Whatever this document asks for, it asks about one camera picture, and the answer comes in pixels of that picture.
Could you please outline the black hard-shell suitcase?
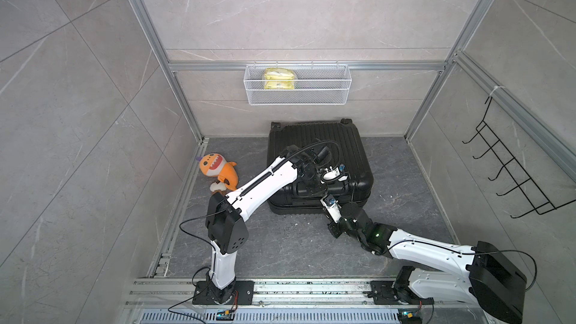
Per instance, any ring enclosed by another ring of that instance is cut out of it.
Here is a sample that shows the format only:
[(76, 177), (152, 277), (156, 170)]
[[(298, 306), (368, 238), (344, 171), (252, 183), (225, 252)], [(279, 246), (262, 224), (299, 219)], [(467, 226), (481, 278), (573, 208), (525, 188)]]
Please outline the black hard-shell suitcase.
[(298, 177), (268, 199), (271, 211), (276, 215), (322, 214), (320, 199), (327, 194), (340, 204), (363, 207), (371, 195), (374, 176), (353, 121), (343, 118), (285, 125), (273, 122), (268, 135), (267, 164), (307, 146), (312, 147), (301, 155), (313, 158), (323, 172), (339, 170), (337, 179), (321, 184), (323, 191), (319, 192)]

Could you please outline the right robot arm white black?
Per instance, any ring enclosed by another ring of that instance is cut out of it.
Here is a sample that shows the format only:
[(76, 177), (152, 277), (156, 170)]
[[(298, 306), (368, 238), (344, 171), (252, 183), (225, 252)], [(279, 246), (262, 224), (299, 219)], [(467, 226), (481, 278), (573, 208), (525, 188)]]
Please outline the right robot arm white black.
[(333, 196), (321, 203), (335, 238), (347, 234), (375, 256), (417, 263), (403, 267), (394, 281), (402, 302), (462, 302), (478, 305), (501, 322), (522, 323), (525, 293), (532, 285), (507, 250), (486, 241), (469, 246), (413, 235), (377, 223), (357, 204), (341, 205)]

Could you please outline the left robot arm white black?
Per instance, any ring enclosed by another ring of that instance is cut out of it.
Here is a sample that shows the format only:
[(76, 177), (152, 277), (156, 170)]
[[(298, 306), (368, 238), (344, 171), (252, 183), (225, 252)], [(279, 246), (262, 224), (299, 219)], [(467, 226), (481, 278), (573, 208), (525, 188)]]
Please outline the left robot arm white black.
[(178, 225), (183, 233), (211, 247), (211, 266), (206, 273), (205, 289), (200, 291), (202, 294), (210, 294), (218, 304), (237, 296), (235, 264), (237, 251), (249, 237), (246, 222), (270, 197), (298, 179), (309, 194), (324, 195), (329, 182), (324, 178), (324, 169), (329, 167), (332, 149), (340, 159), (341, 146), (332, 139), (302, 148), (290, 145), (249, 183), (226, 195), (213, 194), (205, 215)]

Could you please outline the orange shark plush toy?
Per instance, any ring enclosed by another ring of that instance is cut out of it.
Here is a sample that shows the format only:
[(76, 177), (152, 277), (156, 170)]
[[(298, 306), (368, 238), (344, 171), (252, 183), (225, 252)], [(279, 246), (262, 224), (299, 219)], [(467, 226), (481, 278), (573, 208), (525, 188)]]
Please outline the orange shark plush toy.
[(218, 153), (196, 157), (196, 161), (203, 175), (215, 179), (209, 187), (212, 193), (237, 190), (239, 177), (235, 170), (236, 162), (228, 161)]

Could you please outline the yellow green packet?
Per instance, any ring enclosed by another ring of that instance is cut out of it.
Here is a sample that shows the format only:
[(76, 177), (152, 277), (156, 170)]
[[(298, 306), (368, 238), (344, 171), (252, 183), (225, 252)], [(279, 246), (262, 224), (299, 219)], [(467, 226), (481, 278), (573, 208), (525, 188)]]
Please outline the yellow green packet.
[(294, 90), (297, 75), (293, 70), (270, 67), (264, 70), (262, 80), (267, 90)]

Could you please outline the aluminium frame profile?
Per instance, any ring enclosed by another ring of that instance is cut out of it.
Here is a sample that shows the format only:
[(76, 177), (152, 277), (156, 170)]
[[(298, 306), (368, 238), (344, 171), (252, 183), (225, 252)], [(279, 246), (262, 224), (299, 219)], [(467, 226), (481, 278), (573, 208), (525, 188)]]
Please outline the aluminium frame profile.
[(210, 61), (172, 61), (168, 58), (159, 34), (152, 22), (149, 11), (143, 0), (128, 0), (137, 21), (144, 31), (145, 37), (151, 45), (152, 52), (166, 74), (169, 84), (175, 91), (179, 104), (184, 105), (184, 114), (195, 134), (200, 133), (197, 119), (189, 106), (184, 102), (184, 91), (178, 84), (176, 73), (181, 71), (242, 71), (249, 65), (304, 67), (304, 66), (337, 66), (346, 65), (351, 71), (435, 71), (436, 76), (427, 91), (424, 100), (411, 120), (405, 138), (411, 140), (425, 115), (433, 105), (443, 84), (450, 73), (459, 67), (471, 79), (483, 88), (490, 98), (496, 100), (500, 107), (520, 127), (526, 131), (531, 139), (571, 178), (575, 177), (575, 150), (539, 118), (525, 103), (512, 94), (508, 86), (499, 82), (489, 71), (474, 60), (466, 48), (469, 46), (474, 34), (489, 12), (495, 0), (478, 0), (472, 13), (466, 20), (462, 31), (457, 36), (454, 46), (450, 49), (444, 60), (220, 60)]

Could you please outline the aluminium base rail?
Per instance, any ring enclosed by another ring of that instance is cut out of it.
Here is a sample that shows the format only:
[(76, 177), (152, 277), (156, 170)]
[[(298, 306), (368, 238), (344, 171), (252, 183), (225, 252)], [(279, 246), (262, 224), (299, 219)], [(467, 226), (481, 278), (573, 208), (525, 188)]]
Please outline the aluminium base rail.
[[(391, 278), (251, 278), (238, 282), (238, 299), (228, 298), (221, 305), (230, 308), (236, 303), (241, 308), (324, 308), (407, 306), (428, 307), (430, 299), (404, 301), (395, 295)], [(122, 299), (126, 305), (167, 308), (183, 301), (194, 307), (219, 305), (202, 285), (195, 287), (190, 278), (136, 279)]]

